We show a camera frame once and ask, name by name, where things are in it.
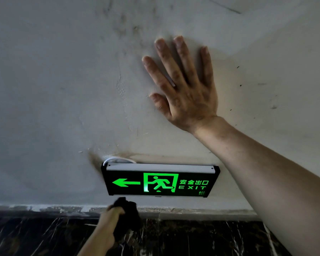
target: hand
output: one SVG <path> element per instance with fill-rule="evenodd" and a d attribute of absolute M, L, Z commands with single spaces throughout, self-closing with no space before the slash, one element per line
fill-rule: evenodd
<path fill-rule="evenodd" d="M 105 246 L 109 250 L 115 243 L 114 230 L 120 215 L 124 214 L 122 207 L 109 206 L 107 212 L 101 214 L 95 232 L 102 236 L 102 242 L 106 242 Z"/>
<path fill-rule="evenodd" d="M 146 56 L 142 62 L 155 84 L 165 94 L 165 97 L 157 93 L 150 95 L 155 106 L 172 124 L 193 134 L 217 116 L 218 98 L 211 57 L 208 48 L 202 47 L 203 79 L 200 81 L 183 37 L 176 37 L 174 43 L 185 75 L 162 38 L 156 40 L 155 48 L 175 86 L 160 72 L 153 59 Z"/>

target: illuminated exit sign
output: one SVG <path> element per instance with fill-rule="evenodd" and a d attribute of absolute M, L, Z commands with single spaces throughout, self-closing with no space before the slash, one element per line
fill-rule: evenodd
<path fill-rule="evenodd" d="M 218 166 L 107 163 L 101 167 L 109 195 L 206 198 L 220 173 Z"/>

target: wire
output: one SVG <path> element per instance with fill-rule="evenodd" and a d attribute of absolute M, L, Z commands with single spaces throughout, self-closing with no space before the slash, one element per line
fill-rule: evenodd
<path fill-rule="evenodd" d="M 123 157 L 119 157 L 119 156 L 111 156 L 109 157 L 108 159 L 106 159 L 104 162 L 103 162 L 103 166 L 105 166 L 105 164 L 107 162 L 109 162 L 110 160 L 116 160 L 116 159 L 120 159 L 120 160 L 125 160 L 125 161 L 128 161 L 128 162 L 132 162 L 132 163 L 136 163 L 135 161 L 131 160 L 131 159 L 127 159 L 127 158 L 123 158 Z"/>

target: white wall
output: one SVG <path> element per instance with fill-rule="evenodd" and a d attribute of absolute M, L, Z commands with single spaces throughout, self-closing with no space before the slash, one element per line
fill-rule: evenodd
<path fill-rule="evenodd" d="M 320 176 L 320 0 L 0 0 L 0 204 L 110 204 L 91 152 L 221 167 L 207 199 L 139 206 L 251 209 L 147 97 L 141 57 L 177 34 L 209 46 L 220 116 Z"/>

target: fingernail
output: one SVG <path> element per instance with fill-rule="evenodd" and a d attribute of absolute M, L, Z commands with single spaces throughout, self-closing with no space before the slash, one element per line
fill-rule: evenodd
<path fill-rule="evenodd" d="M 143 57 L 142 58 L 142 63 L 144 66 L 148 66 L 149 65 L 149 61 L 147 61 L 147 57 Z"/>
<path fill-rule="evenodd" d="M 209 49 L 207 48 L 207 46 L 204 47 L 204 53 L 205 53 L 206 55 L 209 54 Z"/>
<path fill-rule="evenodd" d="M 174 43 L 175 43 L 175 46 L 177 48 L 181 47 L 181 45 L 183 44 L 183 36 L 178 36 L 178 37 L 175 37 L 173 39 Z"/>
<path fill-rule="evenodd" d="M 149 98 L 151 98 L 153 102 L 156 102 L 158 100 L 158 96 L 154 94 L 149 95 Z"/>
<path fill-rule="evenodd" d="M 163 47 L 165 46 L 165 41 L 163 38 L 159 38 L 155 41 L 155 46 L 157 47 L 158 50 L 162 50 Z"/>

